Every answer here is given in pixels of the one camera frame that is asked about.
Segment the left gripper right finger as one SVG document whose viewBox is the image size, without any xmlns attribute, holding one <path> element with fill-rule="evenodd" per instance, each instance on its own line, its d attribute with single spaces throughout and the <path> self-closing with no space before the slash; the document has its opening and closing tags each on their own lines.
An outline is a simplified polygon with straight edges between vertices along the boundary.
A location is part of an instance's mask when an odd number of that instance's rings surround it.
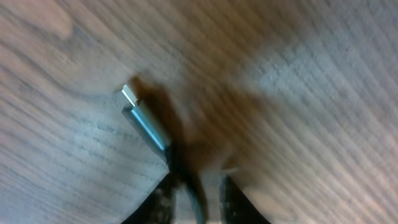
<svg viewBox="0 0 398 224">
<path fill-rule="evenodd" d="M 271 224 L 228 175 L 221 178 L 219 196 L 222 223 Z"/>
</svg>

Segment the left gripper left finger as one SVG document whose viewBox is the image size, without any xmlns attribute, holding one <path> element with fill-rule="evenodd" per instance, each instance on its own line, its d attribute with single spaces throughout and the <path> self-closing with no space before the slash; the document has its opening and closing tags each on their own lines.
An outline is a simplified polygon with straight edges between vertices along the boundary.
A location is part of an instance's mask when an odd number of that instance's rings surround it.
<svg viewBox="0 0 398 224">
<path fill-rule="evenodd" d="M 179 178 L 168 173 L 140 206 L 121 224 L 170 224 L 175 208 Z"/>
</svg>

